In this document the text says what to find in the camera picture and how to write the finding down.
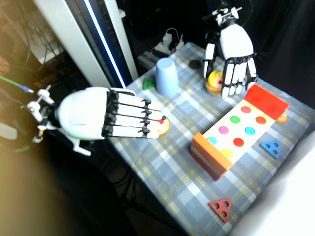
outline red triangle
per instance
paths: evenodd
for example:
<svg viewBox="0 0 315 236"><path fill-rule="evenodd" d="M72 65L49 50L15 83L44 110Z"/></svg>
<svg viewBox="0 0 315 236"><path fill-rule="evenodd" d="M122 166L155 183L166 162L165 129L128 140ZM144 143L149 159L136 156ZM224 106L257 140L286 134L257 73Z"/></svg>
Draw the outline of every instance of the red triangle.
<svg viewBox="0 0 315 236"><path fill-rule="evenodd" d="M232 200L230 198L210 202L209 206L225 223L228 222L232 206Z"/></svg>

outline blue dot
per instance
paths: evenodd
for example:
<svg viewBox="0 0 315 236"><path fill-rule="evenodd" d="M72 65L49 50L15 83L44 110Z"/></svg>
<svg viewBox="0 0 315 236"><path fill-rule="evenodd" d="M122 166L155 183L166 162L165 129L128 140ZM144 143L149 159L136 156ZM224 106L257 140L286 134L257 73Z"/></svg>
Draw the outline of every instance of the blue dot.
<svg viewBox="0 0 315 236"><path fill-rule="evenodd" d="M254 128L252 128L252 127L246 127L246 128L245 128L245 132L246 132L248 135L254 135L254 134L255 134L255 130L254 130Z"/></svg>
<svg viewBox="0 0 315 236"><path fill-rule="evenodd" d="M217 144L217 139L214 138L214 137L209 137L209 138L208 138L208 141L209 141L210 143L212 143L213 145Z"/></svg>

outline white robotic hand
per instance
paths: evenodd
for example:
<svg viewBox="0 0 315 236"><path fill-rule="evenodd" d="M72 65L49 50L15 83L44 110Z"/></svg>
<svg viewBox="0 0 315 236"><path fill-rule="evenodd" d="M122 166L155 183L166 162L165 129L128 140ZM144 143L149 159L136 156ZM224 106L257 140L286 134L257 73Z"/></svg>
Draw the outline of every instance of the white robotic hand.
<svg viewBox="0 0 315 236"><path fill-rule="evenodd" d="M40 99L27 105L39 122L42 140L44 130L57 129L72 143L73 150L91 155L80 147L81 140L102 140L106 137L139 137L157 139L162 120L162 104L136 97L134 91L121 88L92 87L68 95L59 106L49 97L48 90L38 92ZM40 108L43 99L48 106Z"/></svg>
<svg viewBox="0 0 315 236"><path fill-rule="evenodd" d="M220 9L212 14L220 27L220 39L209 43L206 48L204 77L208 78L213 70L217 54L225 61L221 96L240 94L243 87L249 89L257 80L256 66L253 57L252 41L246 31L236 23L239 18L236 9Z"/></svg>

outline hole in triangle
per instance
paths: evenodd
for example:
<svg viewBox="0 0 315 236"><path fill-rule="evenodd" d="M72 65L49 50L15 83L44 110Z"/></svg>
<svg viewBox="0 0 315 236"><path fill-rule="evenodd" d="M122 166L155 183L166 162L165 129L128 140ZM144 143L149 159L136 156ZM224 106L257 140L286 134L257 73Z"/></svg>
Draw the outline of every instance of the hole in triangle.
<svg viewBox="0 0 315 236"><path fill-rule="evenodd" d="M222 211L222 212L221 212L221 215L222 215L223 218L225 218L225 217L227 216L227 214L226 214L225 211Z"/></svg>

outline colored dot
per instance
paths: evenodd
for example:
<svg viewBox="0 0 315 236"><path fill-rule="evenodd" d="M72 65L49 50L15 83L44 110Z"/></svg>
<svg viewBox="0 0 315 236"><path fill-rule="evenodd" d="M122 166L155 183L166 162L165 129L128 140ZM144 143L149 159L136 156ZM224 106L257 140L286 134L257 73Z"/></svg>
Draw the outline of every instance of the colored dot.
<svg viewBox="0 0 315 236"><path fill-rule="evenodd" d="M249 112L251 112L251 109L249 108L249 107L242 107L241 108L241 110L242 110L242 112L244 112L244 113L249 113Z"/></svg>
<svg viewBox="0 0 315 236"><path fill-rule="evenodd" d="M227 134L227 133L228 133L228 128L227 128L226 126L221 126L221 127L219 128L219 132L220 132L221 134Z"/></svg>
<svg viewBox="0 0 315 236"><path fill-rule="evenodd" d="M217 139L215 137L209 137L208 141L212 143L213 145L217 144Z"/></svg>
<svg viewBox="0 0 315 236"><path fill-rule="evenodd" d="M237 124L240 122L240 119L237 117L237 116L232 116L231 117L231 121L234 123L234 124Z"/></svg>
<svg viewBox="0 0 315 236"><path fill-rule="evenodd" d="M245 128L245 132L246 132L248 135L254 135L254 134L255 134L255 129L252 128L252 127L246 127L246 128Z"/></svg>
<svg viewBox="0 0 315 236"><path fill-rule="evenodd" d="M258 124L265 124L266 123L266 119L264 117L256 117L256 122Z"/></svg>
<svg viewBox="0 0 315 236"><path fill-rule="evenodd" d="M225 156L227 159L231 159L232 157L232 152L229 149L223 149L221 151L221 153L223 154L223 156Z"/></svg>
<svg viewBox="0 0 315 236"><path fill-rule="evenodd" d="M241 147L244 145L244 141L243 139L240 139L240 138L236 138L233 140L233 143L235 144L235 146L237 147Z"/></svg>

